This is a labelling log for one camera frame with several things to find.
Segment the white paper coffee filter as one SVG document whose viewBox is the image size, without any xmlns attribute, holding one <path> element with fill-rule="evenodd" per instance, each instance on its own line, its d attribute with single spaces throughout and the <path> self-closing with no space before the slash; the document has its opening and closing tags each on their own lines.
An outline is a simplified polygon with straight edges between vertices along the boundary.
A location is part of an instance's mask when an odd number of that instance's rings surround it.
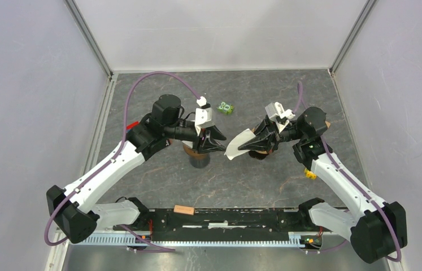
<svg viewBox="0 0 422 271">
<path fill-rule="evenodd" d="M 186 145 L 188 148 L 193 148 L 193 142 L 190 141 L 183 141 L 182 142 L 184 145 Z"/>
</svg>

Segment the brown glass dripper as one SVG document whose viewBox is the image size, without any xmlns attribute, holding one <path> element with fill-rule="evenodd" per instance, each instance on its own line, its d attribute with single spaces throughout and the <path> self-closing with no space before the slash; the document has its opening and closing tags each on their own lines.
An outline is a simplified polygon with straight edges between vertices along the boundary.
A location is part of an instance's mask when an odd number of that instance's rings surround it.
<svg viewBox="0 0 422 271">
<path fill-rule="evenodd" d="M 264 160 L 266 157 L 269 156 L 268 152 L 263 151 L 249 151 L 249 156 L 253 159 Z"/>
</svg>

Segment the coffee filter box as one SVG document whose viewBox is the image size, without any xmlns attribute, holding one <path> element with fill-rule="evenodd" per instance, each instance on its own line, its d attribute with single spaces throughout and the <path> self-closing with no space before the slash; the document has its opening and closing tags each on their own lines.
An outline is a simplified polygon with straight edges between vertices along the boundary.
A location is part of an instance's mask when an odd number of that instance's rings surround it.
<svg viewBox="0 0 422 271">
<path fill-rule="evenodd" d="M 158 149 L 163 150 L 167 147 L 169 147 L 172 144 L 173 140 L 169 138 L 163 138 L 158 142 Z"/>
</svg>

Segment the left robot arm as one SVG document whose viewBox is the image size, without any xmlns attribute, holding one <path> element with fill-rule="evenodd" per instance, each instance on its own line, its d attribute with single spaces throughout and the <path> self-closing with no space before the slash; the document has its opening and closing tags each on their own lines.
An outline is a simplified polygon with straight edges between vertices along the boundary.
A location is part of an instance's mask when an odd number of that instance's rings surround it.
<svg viewBox="0 0 422 271">
<path fill-rule="evenodd" d="M 226 136 L 212 120 L 212 108 L 199 98 L 194 120 L 183 119 L 181 100 L 165 94 L 154 102 L 151 112 L 126 131 L 101 162 L 64 188 L 56 185 L 46 193 L 51 219 L 73 244 L 80 243 L 96 230 L 118 225 L 144 229 L 149 215 L 137 203 L 126 199 L 112 204 L 97 201 L 127 173 L 168 147 L 173 140 L 185 143 L 196 154 L 225 151 Z"/>
</svg>

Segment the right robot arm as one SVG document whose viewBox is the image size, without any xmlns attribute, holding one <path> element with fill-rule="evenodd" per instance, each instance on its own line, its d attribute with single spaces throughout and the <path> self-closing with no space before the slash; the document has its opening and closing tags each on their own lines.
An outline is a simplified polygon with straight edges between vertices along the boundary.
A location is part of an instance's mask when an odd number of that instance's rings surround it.
<svg viewBox="0 0 422 271">
<path fill-rule="evenodd" d="M 279 144 L 294 142 L 294 156 L 324 181 L 346 206 L 345 210 L 315 198 L 299 206 L 298 225 L 328 229 L 348 241 L 366 263 L 386 258 L 399 262 L 407 245 L 406 211 L 389 203 L 360 182 L 340 161 L 323 138 L 328 130 L 325 112 L 309 107 L 299 116 L 279 103 L 266 107 L 266 116 L 254 129 L 233 138 L 226 155 L 233 159 L 247 152 L 269 155 Z"/>
</svg>

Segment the green monster block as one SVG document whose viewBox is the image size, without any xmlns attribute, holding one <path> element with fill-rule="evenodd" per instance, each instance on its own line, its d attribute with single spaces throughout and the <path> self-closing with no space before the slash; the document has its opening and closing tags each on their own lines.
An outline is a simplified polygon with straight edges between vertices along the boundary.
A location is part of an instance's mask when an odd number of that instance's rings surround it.
<svg viewBox="0 0 422 271">
<path fill-rule="evenodd" d="M 219 112 L 223 113 L 223 114 L 230 115 L 234 110 L 234 106 L 232 104 L 228 104 L 226 102 L 221 102 L 217 106 L 217 110 Z"/>
</svg>

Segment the yellow owl block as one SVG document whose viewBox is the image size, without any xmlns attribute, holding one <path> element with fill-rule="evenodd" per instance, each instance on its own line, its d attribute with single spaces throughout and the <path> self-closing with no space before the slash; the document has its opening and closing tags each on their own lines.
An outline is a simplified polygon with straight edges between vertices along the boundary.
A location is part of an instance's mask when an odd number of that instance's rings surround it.
<svg viewBox="0 0 422 271">
<path fill-rule="evenodd" d="M 311 180 L 315 180 L 317 178 L 317 175 L 312 171 L 308 170 L 307 168 L 304 169 L 304 176 Z"/>
</svg>

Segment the wooden rectangular block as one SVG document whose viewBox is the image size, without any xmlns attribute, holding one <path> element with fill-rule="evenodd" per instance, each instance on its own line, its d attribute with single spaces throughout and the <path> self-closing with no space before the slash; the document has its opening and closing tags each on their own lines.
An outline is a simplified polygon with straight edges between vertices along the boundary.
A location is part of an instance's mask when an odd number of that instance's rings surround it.
<svg viewBox="0 0 422 271">
<path fill-rule="evenodd" d="M 195 208 L 194 207 L 188 207 L 188 206 L 181 206 L 181 205 L 175 205 L 173 208 L 174 213 L 179 213 L 182 215 L 194 215 Z"/>
</svg>

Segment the red blue block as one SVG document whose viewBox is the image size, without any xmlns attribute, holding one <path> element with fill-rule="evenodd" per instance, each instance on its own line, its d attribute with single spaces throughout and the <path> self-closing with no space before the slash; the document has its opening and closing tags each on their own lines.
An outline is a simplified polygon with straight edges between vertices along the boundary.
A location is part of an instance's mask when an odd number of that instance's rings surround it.
<svg viewBox="0 0 422 271">
<path fill-rule="evenodd" d="M 136 125 L 138 125 L 138 124 L 139 124 L 139 122 L 138 122 L 138 121 L 135 121 L 135 122 L 133 122 L 133 123 L 131 123 L 131 124 L 127 125 L 127 126 L 126 126 L 126 131 L 131 130 L 133 127 L 135 127 L 135 126 L 136 126 Z"/>
</svg>

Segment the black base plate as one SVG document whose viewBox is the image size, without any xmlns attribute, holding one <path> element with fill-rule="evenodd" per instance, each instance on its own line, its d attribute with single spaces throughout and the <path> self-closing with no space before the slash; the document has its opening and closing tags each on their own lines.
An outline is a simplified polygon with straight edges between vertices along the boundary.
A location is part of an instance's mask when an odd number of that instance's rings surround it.
<svg viewBox="0 0 422 271">
<path fill-rule="evenodd" d="M 192 215 L 156 208 L 128 225 L 152 241 L 244 242 L 286 241 L 289 233 L 321 235 L 324 229 L 303 218 L 297 209 L 198 208 Z"/>
</svg>

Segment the aluminium frame rail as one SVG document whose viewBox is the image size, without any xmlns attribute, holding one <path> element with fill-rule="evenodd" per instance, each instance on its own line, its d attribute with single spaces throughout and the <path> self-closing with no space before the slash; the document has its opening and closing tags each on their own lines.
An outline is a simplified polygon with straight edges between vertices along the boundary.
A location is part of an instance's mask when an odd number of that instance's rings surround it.
<svg viewBox="0 0 422 271">
<path fill-rule="evenodd" d="M 45 226 L 44 241 L 50 246 L 58 246 L 66 241 L 78 244 L 90 237 L 95 231 L 124 225 L 126 228 L 141 218 L 145 218 L 150 210 L 133 202 L 98 204 L 91 210 L 83 212 L 74 205 L 56 208 L 51 212 L 50 220 Z M 58 241 L 49 238 L 51 224 L 55 223 L 64 233 Z"/>
</svg>

